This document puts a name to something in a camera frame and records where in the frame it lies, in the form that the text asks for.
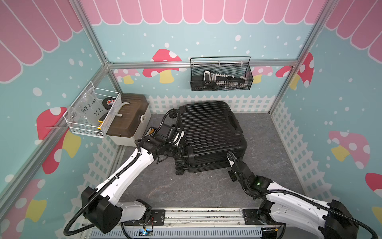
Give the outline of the black hard-shell suitcase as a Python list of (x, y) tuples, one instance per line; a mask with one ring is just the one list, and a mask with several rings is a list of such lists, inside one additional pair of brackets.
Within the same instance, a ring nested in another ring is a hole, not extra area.
[(176, 175), (198, 173), (230, 166), (227, 153), (242, 158), (247, 141), (239, 121), (222, 101), (183, 105), (179, 108), (183, 136), (175, 156)]

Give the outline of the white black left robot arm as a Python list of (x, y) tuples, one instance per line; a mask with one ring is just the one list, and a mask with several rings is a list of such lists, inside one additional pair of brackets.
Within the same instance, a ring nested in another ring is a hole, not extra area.
[(136, 221), (143, 228), (153, 224), (152, 207), (143, 200), (121, 203), (120, 198), (136, 177), (151, 163), (160, 163), (165, 157), (174, 157), (178, 152), (176, 142), (182, 137), (178, 125), (168, 126), (163, 118), (152, 133), (135, 141), (136, 149), (127, 161), (108, 179), (96, 188), (87, 187), (81, 195), (82, 207), (67, 223), (65, 236), (73, 236), (97, 227), (104, 234), (117, 225), (124, 236), (130, 236), (125, 222)]

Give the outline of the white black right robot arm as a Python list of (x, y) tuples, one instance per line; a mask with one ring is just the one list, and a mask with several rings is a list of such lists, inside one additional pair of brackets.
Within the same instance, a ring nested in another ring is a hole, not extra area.
[(355, 239), (359, 228), (368, 231), (373, 239), (378, 238), (377, 233), (355, 219), (343, 203), (315, 200), (288, 190), (267, 177), (255, 175), (233, 152), (227, 153), (227, 159), (232, 181), (239, 182), (254, 200), (263, 201), (258, 209), (261, 222), (291, 225), (320, 239)]

